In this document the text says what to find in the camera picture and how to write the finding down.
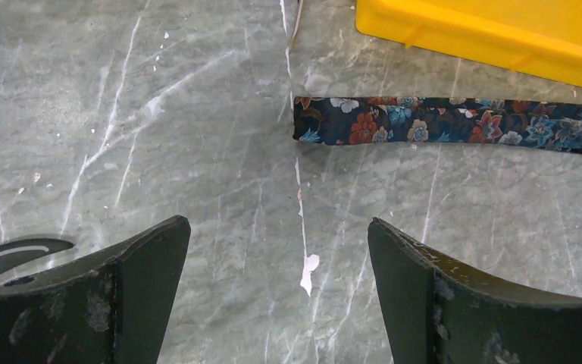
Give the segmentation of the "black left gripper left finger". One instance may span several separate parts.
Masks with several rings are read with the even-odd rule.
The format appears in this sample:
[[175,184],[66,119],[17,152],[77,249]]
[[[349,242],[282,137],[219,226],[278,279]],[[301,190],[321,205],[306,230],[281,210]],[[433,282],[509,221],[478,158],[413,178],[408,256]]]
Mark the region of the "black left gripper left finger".
[[175,215],[0,286],[0,363],[154,363],[191,227]]

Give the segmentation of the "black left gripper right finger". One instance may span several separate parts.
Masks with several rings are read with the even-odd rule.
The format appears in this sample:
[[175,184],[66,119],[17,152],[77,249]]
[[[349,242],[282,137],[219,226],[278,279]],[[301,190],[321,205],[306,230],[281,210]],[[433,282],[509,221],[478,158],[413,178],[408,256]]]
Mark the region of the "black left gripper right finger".
[[394,362],[582,363],[582,297],[490,275],[379,218],[368,247]]

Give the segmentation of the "navy floral necktie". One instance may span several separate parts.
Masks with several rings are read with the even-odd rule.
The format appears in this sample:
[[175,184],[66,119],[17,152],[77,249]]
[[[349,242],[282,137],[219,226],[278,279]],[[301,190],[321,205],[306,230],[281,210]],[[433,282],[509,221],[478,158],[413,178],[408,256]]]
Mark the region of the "navy floral necktie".
[[294,140],[478,143],[582,154],[582,105],[511,99],[296,97]]

